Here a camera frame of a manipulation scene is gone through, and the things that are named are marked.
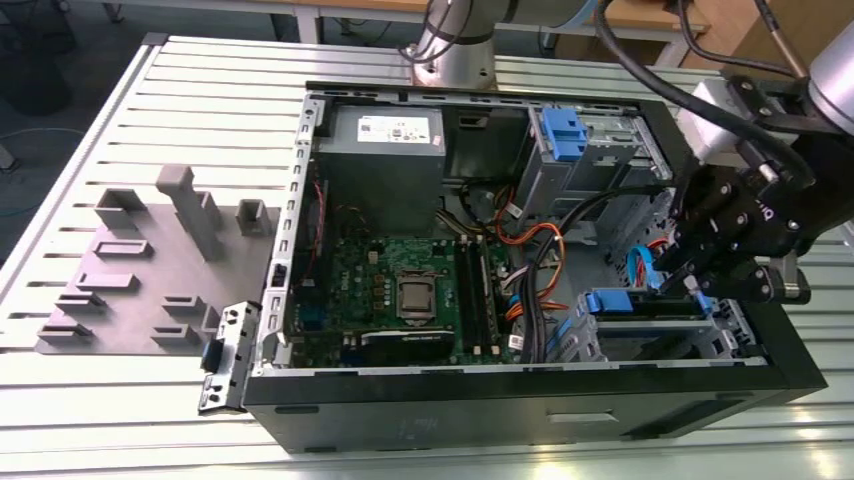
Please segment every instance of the floor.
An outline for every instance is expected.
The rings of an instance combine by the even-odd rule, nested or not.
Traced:
[[[177,35],[274,40],[271,18],[257,13],[125,6],[125,21],[113,24],[101,4],[73,2],[67,19],[78,47],[57,58],[74,92],[71,105],[59,113],[28,117],[0,100],[0,145],[19,159],[12,173],[0,173],[0,265],[15,247],[36,208],[71,157],[82,135],[70,131],[39,131],[3,138],[31,128],[66,128],[86,131],[113,86],[125,71],[147,32]],[[281,19],[286,41],[298,41],[295,21]],[[421,28],[411,23],[359,22],[353,34],[334,19],[325,25],[326,43],[398,47],[417,41]],[[538,36],[528,32],[497,33],[497,52],[504,55],[540,57]]]

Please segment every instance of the metal bracket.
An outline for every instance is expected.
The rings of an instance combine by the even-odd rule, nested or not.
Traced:
[[[243,302],[223,309],[217,338],[202,354],[206,370],[199,415],[246,413],[243,387],[251,366],[261,305]]]

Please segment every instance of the expansion slot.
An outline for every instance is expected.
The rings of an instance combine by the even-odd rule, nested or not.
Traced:
[[[471,353],[481,353],[480,324],[476,310],[478,301],[471,281],[467,241],[461,241],[454,245],[454,260],[457,262],[457,295],[463,329],[463,350]]]
[[[493,258],[490,255],[490,249],[488,247],[486,238],[478,237],[478,245],[481,251],[481,278],[484,283],[484,300],[486,305],[486,326],[488,326],[488,336],[486,336],[486,344],[490,345],[490,349],[493,354],[498,354],[498,340],[500,340],[500,332],[498,332],[498,315],[496,310],[497,299],[496,297],[496,288],[493,285],[493,265],[490,263],[490,259]]]
[[[463,348],[476,355],[498,355],[498,325],[484,238],[463,239],[455,247]]]

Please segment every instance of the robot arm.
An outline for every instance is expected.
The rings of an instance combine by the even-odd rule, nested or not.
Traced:
[[[433,0],[418,45],[401,54],[421,85],[489,89],[496,84],[497,23],[574,26],[597,0]]]
[[[781,88],[749,77],[726,81],[742,116],[785,135],[814,181],[801,188],[778,158],[733,137],[748,168],[694,158],[678,179],[672,244],[656,262],[670,273],[662,291],[700,289],[754,302],[808,303],[810,287],[797,259],[818,236],[854,217],[854,25],[812,65],[810,76]],[[761,265],[757,257],[770,261]]]

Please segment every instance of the aluminum table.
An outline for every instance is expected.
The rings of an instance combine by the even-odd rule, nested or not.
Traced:
[[[609,64],[501,57],[497,70],[502,90],[656,98]],[[661,73],[686,90],[713,75]],[[105,189],[135,188],[145,201],[163,202],[161,166],[183,163],[218,204],[253,197],[278,205],[307,80],[407,84],[410,74],[393,50],[187,37],[141,48],[0,272],[0,472],[158,479],[854,476],[848,232],[825,235],[806,256],[813,302],[788,309],[830,388],[673,440],[291,457],[249,415],[197,416],[198,359],[36,354],[36,331],[101,224],[93,205]]]

